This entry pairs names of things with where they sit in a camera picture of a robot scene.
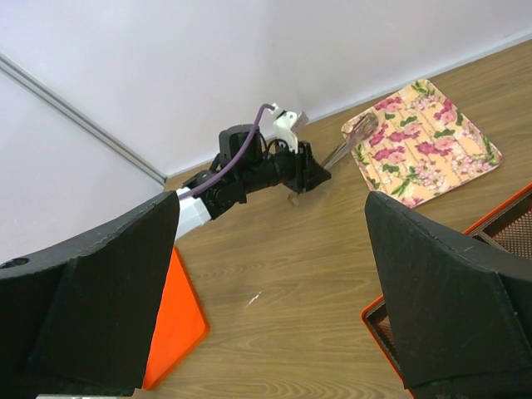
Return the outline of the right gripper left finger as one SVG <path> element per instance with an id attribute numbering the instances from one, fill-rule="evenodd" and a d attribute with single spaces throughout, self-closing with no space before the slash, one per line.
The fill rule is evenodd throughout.
<path id="1" fill-rule="evenodd" d="M 1 266 L 3 397 L 141 387 L 180 215 L 164 192 Z"/>

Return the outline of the metal tongs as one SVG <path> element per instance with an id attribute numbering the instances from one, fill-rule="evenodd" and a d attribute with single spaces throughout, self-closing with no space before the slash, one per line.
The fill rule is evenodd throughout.
<path id="1" fill-rule="evenodd" d="M 343 156 L 348 152 L 353 150 L 357 145 L 361 144 L 362 141 L 367 138 L 371 133 L 375 131 L 378 127 L 378 118 L 377 115 L 373 112 L 368 112 L 362 116 L 358 121 L 354 123 L 349 133 L 347 133 L 347 138 L 337 146 L 321 163 L 326 170 L 330 172 L 330 169 L 340 161 Z M 297 197 L 301 195 L 296 192 L 291 192 L 288 196 L 288 200 L 292 204 L 298 202 Z"/>

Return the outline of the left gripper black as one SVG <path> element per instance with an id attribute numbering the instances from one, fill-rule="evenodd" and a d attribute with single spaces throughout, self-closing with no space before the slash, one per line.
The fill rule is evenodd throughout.
<path id="1" fill-rule="evenodd" d="M 302 194 L 314 190 L 331 177 L 328 170 L 313 160 L 310 144 L 300 141 L 297 154 L 281 150 L 249 167 L 249 193 L 285 185 L 293 192 Z"/>

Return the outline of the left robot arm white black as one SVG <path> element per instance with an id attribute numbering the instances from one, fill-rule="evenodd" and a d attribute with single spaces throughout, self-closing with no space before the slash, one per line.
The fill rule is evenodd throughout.
<path id="1" fill-rule="evenodd" d="M 235 204 L 245 204 L 247 195 L 276 185 L 284 185 L 295 194 L 309 192 L 331 178 L 331 173 L 313 157 L 311 145 L 303 140 L 297 152 L 285 139 L 266 142 L 254 134 L 249 147 L 237 163 L 221 178 L 215 176 L 229 164 L 250 132 L 251 125 L 232 126 L 219 133 L 219 153 L 207 170 L 193 175 L 176 193 L 182 196 L 203 183 L 213 184 L 199 194 L 180 200 L 180 219 L 176 238 L 217 219 Z"/>

